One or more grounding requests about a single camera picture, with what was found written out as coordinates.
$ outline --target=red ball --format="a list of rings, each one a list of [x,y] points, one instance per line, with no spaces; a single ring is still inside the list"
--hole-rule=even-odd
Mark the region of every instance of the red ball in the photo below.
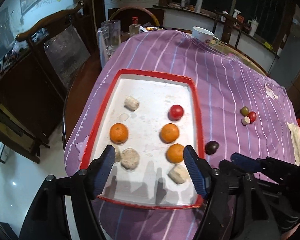
[[[183,108],[180,105],[173,105],[169,111],[170,117],[174,120],[179,120],[183,116],[183,113]]]
[[[247,115],[250,119],[250,123],[253,123],[256,119],[257,119],[257,114],[256,112],[250,112],[248,115]]]

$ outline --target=black olive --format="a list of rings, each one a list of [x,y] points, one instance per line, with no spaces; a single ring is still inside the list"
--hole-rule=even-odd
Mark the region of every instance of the black olive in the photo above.
[[[206,146],[205,146],[206,154],[212,155],[212,154],[216,153],[218,148],[219,148],[218,142],[210,141],[210,142],[206,143]]]

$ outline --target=white mug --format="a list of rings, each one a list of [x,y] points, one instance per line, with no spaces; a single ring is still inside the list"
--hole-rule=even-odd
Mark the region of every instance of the white mug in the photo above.
[[[220,40],[216,36],[214,36],[214,33],[201,27],[192,27],[192,37],[205,42],[207,45],[210,44],[212,38],[215,38],[217,40],[217,43],[212,44],[212,47],[216,46],[220,42]]]

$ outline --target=orange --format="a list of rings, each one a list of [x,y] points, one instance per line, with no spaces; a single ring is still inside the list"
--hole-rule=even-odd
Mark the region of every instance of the orange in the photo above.
[[[179,163],[183,161],[183,146],[181,144],[171,145],[167,151],[167,160],[170,163]]]
[[[167,143],[174,142],[179,137],[179,129],[173,123],[168,123],[162,127],[160,132],[161,139]]]
[[[110,128],[110,139],[116,144],[124,143],[128,139],[128,128],[122,123],[115,123]]]

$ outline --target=purple tablecloth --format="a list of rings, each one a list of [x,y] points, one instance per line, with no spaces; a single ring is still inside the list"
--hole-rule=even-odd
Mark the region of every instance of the purple tablecloth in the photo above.
[[[239,152],[252,158],[266,156],[294,163],[287,122],[296,123],[285,88],[250,69],[237,58],[225,56],[197,39],[178,31],[139,34],[121,44],[95,83],[80,119],[66,145],[68,175],[80,165],[84,149],[102,99],[118,70],[155,70],[191,77],[198,90],[204,141],[218,141],[220,148],[207,160],[218,167],[223,159]],[[278,99],[266,93],[265,84]],[[241,124],[240,109],[247,106],[257,120]],[[202,210],[140,210],[93,202],[96,216],[112,239],[192,239]]]

